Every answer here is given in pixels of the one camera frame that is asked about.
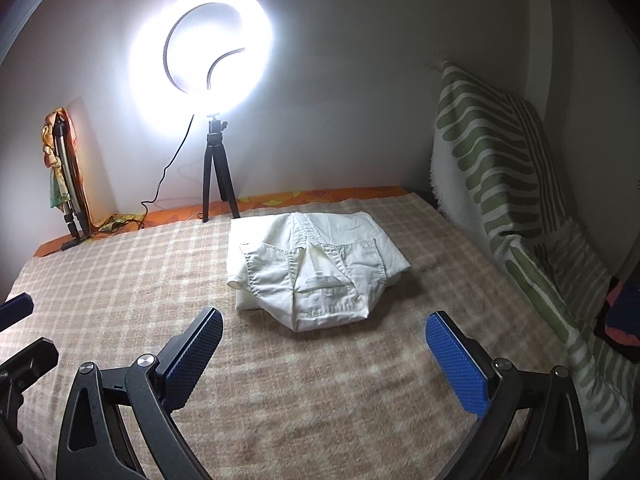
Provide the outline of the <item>white shirt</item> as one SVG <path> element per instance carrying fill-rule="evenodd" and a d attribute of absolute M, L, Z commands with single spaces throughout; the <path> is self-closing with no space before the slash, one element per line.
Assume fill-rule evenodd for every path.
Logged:
<path fill-rule="evenodd" d="M 363 211 L 288 212 L 231 221 L 227 285 L 239 312 L 296 333 L 363 321 L 410 263 Z"/>

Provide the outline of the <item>dark red clothing pile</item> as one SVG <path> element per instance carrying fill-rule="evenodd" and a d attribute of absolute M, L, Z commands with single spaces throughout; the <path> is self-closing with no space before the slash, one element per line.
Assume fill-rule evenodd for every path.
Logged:
<path fill-rule="evenodd" d="M 611 278 L 593 333 L 613 350 L 639 363 L 639 282 Z"/>

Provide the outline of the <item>folded tripod stand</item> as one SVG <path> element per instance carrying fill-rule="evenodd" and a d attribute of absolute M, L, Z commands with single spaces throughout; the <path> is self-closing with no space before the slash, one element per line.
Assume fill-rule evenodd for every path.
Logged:
<path fill-rule="evenodd" d="M 92 227 L 72 139 L 72 124 L 65 113 L 54 113 L 52 134 L 54 154 L 61 162 L 62 177 L 67 193 L 63 205 L 64 220 L 72 237 L 61 245 L 62 252 L 65 252 L 88 240 L 91 237 Z"/>

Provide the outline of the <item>pink plaid blanket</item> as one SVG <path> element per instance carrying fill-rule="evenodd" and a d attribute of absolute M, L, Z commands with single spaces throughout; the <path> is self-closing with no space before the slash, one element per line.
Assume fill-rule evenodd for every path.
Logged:
<path fill-rule="evenodd" d="M 34 312 L 1 336 L 4 358 L 40 337 L 58 366 L 25 394 L 24 441 L 47 477 L 78 366 L 127 366 L 157 352 L 204 307 L 224 336 L 175 421 L 216 479 L 431 479 L 473 417 L 424 340 L 447 312 L 493 356 L 548 372 L 566 360 L 553 330 L 425 200 L 345 200 L 409 261 L 364 321 L 295 333 L 262 311 L 240 312 L 227 284 L 230 221 L 186 221 L 119 234 L 26 263 L 13 285 Z"/>

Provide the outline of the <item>green striped white pillow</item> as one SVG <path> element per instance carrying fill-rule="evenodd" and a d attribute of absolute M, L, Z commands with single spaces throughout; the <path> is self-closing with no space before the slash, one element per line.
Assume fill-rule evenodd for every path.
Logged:
<path fill-rule="evenodd" d="M 445 217 L 561 341 L 584 416 L 590 476 L 603 478 L 637 428 L 639 367 L 594 332 L 612 275 L 568 212 L 535 107 L 445 61 L 431 179 Z"/>

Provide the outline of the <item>black mini tripod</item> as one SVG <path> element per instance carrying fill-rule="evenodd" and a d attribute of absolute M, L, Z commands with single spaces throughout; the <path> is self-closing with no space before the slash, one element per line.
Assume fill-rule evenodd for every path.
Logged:
<path fill-rule="evenodd" d="M 202 186 L 202 221 L 209 219 L 210 187 L 212 174 L 216 177 L 220 199 L 229 205 L 233 219 L 239 218 L 240 211 L 231 179 L 226 148 L 224 147 L 224 130 L 228 122 L 214 116 L 208 118 L 208 133 L 203 162 Z"/>

